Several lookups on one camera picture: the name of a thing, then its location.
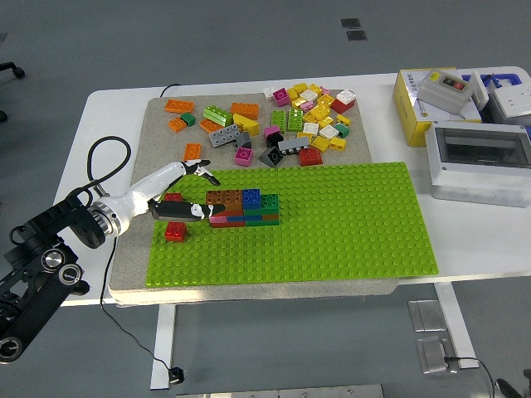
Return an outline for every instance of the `pile of lego bricks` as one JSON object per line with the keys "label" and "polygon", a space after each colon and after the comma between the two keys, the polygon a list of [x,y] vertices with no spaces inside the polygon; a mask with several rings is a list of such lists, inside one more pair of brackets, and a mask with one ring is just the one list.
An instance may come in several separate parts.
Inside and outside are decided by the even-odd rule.
{"label": "pile of lego bricks", "polygon": [[278,194],[261,194],[260,189],[207,191],[205,203],[222,204],[226,210],[210,217],[212,228],[278,226]]}

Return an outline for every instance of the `electrical box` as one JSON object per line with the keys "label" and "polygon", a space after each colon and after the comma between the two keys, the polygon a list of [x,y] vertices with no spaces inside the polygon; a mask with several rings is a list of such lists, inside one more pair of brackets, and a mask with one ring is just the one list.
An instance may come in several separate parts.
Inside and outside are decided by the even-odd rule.
{"label": "electrical box", "polygon": [[437,199],[526,207],[531,143],[522,126],[434,122],[426,131]]}

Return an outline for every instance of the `blue lego brick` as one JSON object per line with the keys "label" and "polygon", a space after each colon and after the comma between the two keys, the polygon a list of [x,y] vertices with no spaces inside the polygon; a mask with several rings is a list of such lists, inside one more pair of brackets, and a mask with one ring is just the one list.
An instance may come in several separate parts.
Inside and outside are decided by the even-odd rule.
{"label": "blue lego brick", "polygon": [[243,210],[255,210],[261,208],[260,189],[244,189]]}

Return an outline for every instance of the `black cable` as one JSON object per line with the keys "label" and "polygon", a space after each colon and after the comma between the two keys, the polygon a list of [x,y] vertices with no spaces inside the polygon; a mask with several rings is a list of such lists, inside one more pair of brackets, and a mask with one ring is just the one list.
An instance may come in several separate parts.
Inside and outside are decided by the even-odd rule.
{"label": "black cable", "polygon": [[489,392],[489,396],[491,398],[494,398],[494,394],[495,394],[495,387],[494,387],[494,380],[492,378],[492,376],[490,375],[490,372],[489,372],[489,369],[487,369],[487,366],[482,362],[480,361],[478,358],[474,358],[474,357],[445,357],[445,362],[446,361],[460,361],[462,359],[471,359],[473,361],[477,361],[481,364],[481,366],[485,369],[485,371],[487,372],[487,375],[489,375],[489,379],[490,379],[490,385],[492,387],[492,394],[490,394]]}
{"label": "black cable", "polygon": [[[94,176],[92,175],[92,156],[94,155],[94,151],[96,150],[98,145],[100,145],[101,143],[103,143],[105,141],[118,141],[118,142],[122,143],[125,146],[125,149],[126,149],[127,153],[125,154],[124,161],[117,168],[115,168],[112,172],[108,173],[107,175],[103,176],[102,178],[94,179]],[[129,162],[130,159],[131,159],[131,146],[123,138],[116,137],[114,135],[110,135],[108,137],[103,137],[103,138],[98,139],[90,147],[89,154],[88,154],[88,157],[87,157],[87,162],[86,162],[87,176],[88,176],[90,182],[88,184],[84,185],[83,187],[78,187],[78,188],[74,189],[67,196],[68,197],[78,196],[80,193],[84,192],[84,193],[86,193],[89,196],[89,201],[88,201],[87,206],[90,206],[90,204],[92,203],[92,198],[93,197],[92,197],[92,193],[90,193],[90,191],[89,191],[89,188],[92,188],[92,187],[94,187],[94,186],[96,186],[98,184],[101,184],[102,182],[107,181],[109,178],[113,177],[117,172],[119,172],[122,168],[125,167],[125,165]]]}
{"label": "black cable", "polygon": [[163,95],[164,93],[166,92],[167,89],[169,89],[170,87],[177,87],[178,85],[181,85],[180,83],[173,83],[172,85],[169,85],[167,86],[162,93],[160,93],[160,97],[159,98],[163,98]]}
{"label": "black cable", "polygon": [[136,338],[132,333],[128,332],[127,330],[125,330],[122,325],[120,325],[118,323],[118,321],[116,319],[113,318],[113,316],[108,313],[105,308],[103,307],[103,296],[105,294],[105,286],[107,285],[107,274],[109,273],[109,267],[110,267],[110,262],[111,260],[113,259],[113,256],[114,256],[114,252],[116,251],[116,242],[118,241],[118,238],[114,238],[114,243],[113,243],[113,250],[112,252],[110,253],[110,257],[109,257],[109,261],[107,262],[107,266],[105,267],[105,272],[104,272],[104,275],[103,275],[103,286],[101,287],[101,295],[100,295],[100,308],[101,310],[105,313],[105,315],[107,315],[113,322],[116,326],[118,326],[118,328],[124,332],[125,334],[128,334],[129,336],[131,336],[134,341],[137,343],[137,345],[142,348],[143,350],[145,350],[146,352],[149,353],[149,355],[155,360],[155,361],[158,361],[160,363],[162,363],[164,365],[164,367],[166,369],[168,369],[168,371],[170,371],[168,365],[166,365],[166,362],[163,361],[162,359],[159,359],[155,356],[155,354],[149,350],[149,348],[143,346],[142,344],[140,344],[138,338]]}

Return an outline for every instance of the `yellow box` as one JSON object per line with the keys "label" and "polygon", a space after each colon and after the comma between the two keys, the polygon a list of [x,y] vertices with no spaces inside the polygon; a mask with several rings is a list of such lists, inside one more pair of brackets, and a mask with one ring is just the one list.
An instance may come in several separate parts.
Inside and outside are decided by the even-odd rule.
{"label": "yellow box", "polygon": [[[454,120],[461,122],[481,123],[481,116],[471,100],[463,110],[465,119],[455,114],[436,108],[433,105],[417,100],[418,88],[430,69],[400,70],[392,93],[402,128],[410,147],[425,147],[424,134],[433,121]],[[437,68],[446,70],[451,75],[461,78],[456,68]]]}

